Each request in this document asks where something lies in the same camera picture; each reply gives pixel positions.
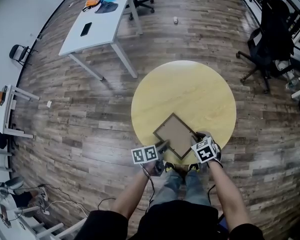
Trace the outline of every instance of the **person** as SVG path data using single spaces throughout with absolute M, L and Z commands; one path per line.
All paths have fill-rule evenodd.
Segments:
M 48 201 L 48 194 L 45 187 L 38 187 L 38 190 L 26 191 L 22 194 L 11 194 L 4 186 L 0 186 L 0 218 L 5 221 L 8 227 L 11 227 L 7 211 L 27 207 L 33 203 L 38 196 L 42 197 L 46 202 Z
M 217 159 L 207 162 L 215 182 L 216 193 L 227 223 L 230 240 L 263 240 L 262 231 L 252 224 L 243 197 L 225 173 L 221 164 L 221 152 Z M 146 163 L 150 173 L 155 163 Z M 165 163 L 166 182 L 141 218 L 137 233 L 130 239 L 219 239 L 218 210 L 213 208 L 204 191 L 198 173 L 199 164 L 191 164 L 185 176 L 186 195 L 178 200 L 178 189 L 183 178 L 174 164 Z M 136 209 L 149 178 L 139 171 L 133 181 L 114 201 L 110 210 L 92 211 L 75 240 L 125 240 L 128 221 Z

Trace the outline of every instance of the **yellow tabletop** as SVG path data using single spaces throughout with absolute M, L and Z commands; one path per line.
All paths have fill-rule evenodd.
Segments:
M 175 113 L 194 132 L 210 132 L 223 148 L 235 127 L 234 95 L 212 68 L 194 61 L 173 61 L 152 70 L 137 87 L 131 106 L 134 131 L 145 145 L 159 140 L 153 132 Z M 164 160 L 189 165 L 198 160 L 191 150 L 183 160 L 169 149 Z

